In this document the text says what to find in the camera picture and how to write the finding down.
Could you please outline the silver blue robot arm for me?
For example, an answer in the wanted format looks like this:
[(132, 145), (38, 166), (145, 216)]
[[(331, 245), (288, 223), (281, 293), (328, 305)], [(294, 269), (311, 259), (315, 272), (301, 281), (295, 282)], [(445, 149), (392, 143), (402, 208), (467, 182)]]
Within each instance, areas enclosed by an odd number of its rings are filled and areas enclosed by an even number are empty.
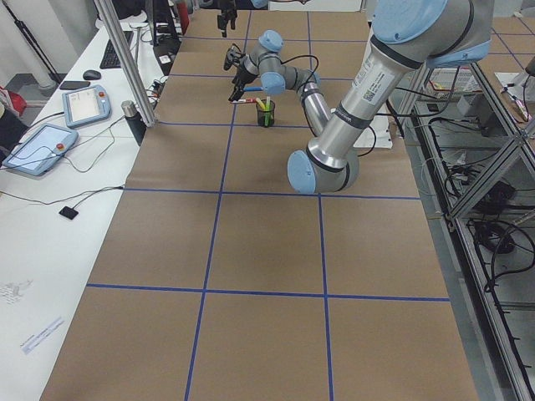
[(343, 190), (358, 175), (355, 142), (402, 78), (422, 64), (459, 67), (485, 58), (493, 11), (492, 1), (379, 1), (370, 53), (336, 109), (326, 104), (312, 71), (283, 64), (283, 39), (267, 30), (250, 53), (227, 50), (223, 68), (237, 68), (230, 99), (240, 99), (245, 85), (255, 79), (270, 96), (295, 91), (313, 138), (289, 156), (289, 183), (304, 194)]

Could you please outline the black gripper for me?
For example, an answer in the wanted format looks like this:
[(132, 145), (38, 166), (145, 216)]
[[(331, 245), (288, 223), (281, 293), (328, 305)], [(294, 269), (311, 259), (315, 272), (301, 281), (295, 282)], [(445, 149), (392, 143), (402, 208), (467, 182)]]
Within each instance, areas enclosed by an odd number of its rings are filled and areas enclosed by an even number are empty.
[(237, 65), (237, 71), (232, 83), (235, 85), (229, 101), (238, 101), (244, 95), (244, 86), (252, 83), (257, 78), (257, 66), (250, 58), (242, 58)]

